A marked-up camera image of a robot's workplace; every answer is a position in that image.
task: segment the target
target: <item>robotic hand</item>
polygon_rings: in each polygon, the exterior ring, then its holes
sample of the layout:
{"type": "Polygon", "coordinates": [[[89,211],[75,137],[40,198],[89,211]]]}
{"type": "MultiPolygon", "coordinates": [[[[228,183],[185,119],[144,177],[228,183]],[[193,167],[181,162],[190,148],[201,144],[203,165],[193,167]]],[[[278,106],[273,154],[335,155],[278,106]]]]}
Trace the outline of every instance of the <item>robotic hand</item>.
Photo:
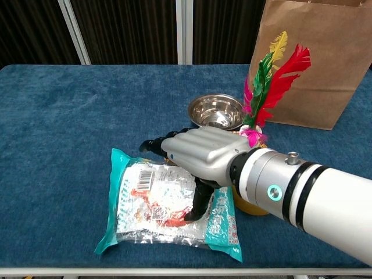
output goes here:
{"type": "Polygon", "coordinates": [[[205,213],[216,188],[234,186],[244,200],[372,265],[372,180],[270,148],[213,127],[183,129],[145,141],[141,151],[170,159],[195,176],[193,209],[205,213]]]}

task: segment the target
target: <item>blue carpet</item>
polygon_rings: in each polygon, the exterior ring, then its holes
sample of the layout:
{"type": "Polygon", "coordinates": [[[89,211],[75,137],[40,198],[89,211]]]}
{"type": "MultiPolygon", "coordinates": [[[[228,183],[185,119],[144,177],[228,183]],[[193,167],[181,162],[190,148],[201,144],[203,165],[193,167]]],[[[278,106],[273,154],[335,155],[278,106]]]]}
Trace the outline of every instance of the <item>blue carpet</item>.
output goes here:
{"type": "MultiPolygon", "coordinates": [[[[274,216],[237,209],[243,263],[220,252],[122,242],[94,249],[110,153],[191,125],[189,101],[242,98],[247,65],[8,66],[0,71],[0,267],[365,267],[274,216]]],[[[372,178],[372,72],[332,131],[268,123],[279,152],[372,178]]]]}

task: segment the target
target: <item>metal bowl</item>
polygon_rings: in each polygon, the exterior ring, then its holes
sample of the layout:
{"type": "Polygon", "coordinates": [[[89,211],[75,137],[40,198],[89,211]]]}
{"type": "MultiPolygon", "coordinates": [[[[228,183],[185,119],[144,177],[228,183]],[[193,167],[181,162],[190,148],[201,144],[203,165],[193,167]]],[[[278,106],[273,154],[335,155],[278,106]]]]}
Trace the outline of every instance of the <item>metal bowl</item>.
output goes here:
{"type": "Polygon", "coordinates": [[[243,121],[243,105],[226,94],[199,96],[188,106],[188,115],[197,126],[213,126],[223,130],[234,130],[243,121]]]}

